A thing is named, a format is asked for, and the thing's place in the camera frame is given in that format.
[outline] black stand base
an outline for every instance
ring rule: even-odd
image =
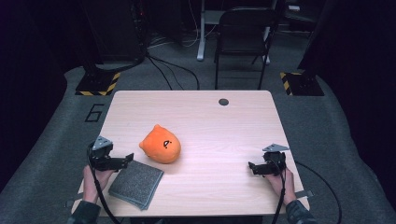
[[[281,73],[280,77],[288,95],[324,96],[315,77],[300,73]]]
[[[85,73],[76,87],[76,95],[109,95],[120,77],[119,72],[97,69],[94,74]]]

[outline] table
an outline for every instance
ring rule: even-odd
[[[220,105],[219,99],[227,99],[229,104]],[[174,163],[152,161],[138,146],[157,123],[181,143],[180,157]],[[164,171],[145,211],[108,195],[114,174],[104,194],[116,217],[265,215],[276,211],[278,197],[269,182],[248,168],[248,161],[264,163],[264,147],[273,143],[289,146],[269,91],[117,91],[100,135],[113,141],[111,157],[123,158],[133,152],[136,161]],[[286,157],[295,173],[295,190],[303,190],[290,150]],[[306,198],[301,201],[309,208]],[[104,209],[101,216],[106,216]]]
[[[276,7],[276,2],[277,0],[272,1],[271,8]],[[220,17],[224,12],[225,11],[222,10],[205,10],[205,0],[201,0],[201,36],[200,36],[198,54],[197,54],[198,61],[203,61],[205,55],[205,25],[219,24]],[[264,39],[268,36],[269,32],[270,32],[269,27],[266,27],[264,31]],[[266,64],[270,63],[270,57],[267,57],[267,61],[265,63]]]

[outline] person's arm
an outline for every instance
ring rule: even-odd
[[[114,171],[95,171],[97,180],[100,183],[101,189],[104,189],[108,183],[108,179]],[[98,192],[93,181],[93,176],[90,167],[87,165],[83,170],[84,174],[84,192],[82,201],[74,213],[67,219],[67,224],[93,224],[96,223],[99,217],[100,206],[97,205]]]
[[[288,215],[288,222],[290,224],[314,224],[317,223],[312,214],[297,200],[294,190],[294,177],[293,173],[286,168],[282,172],[285,178],[285,196],[283,204],[286,205],[286,213]],[[280,192],[283,188],[282,178],[280,175],[266,175],[268,181],[271,183],[276,195],[280,197]]]

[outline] folded gray towel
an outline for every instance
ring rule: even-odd
[[[162,170],[131,161],[126,169],[120,171],[108,193],[136,205],[140,210],[147,210],[162,177]]]

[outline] stuffed toy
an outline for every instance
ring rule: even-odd
[[[139,143],[146,155],[159,163],[175,161],[181,150],[181,145],[175,135],[156,124],[146,138]]]

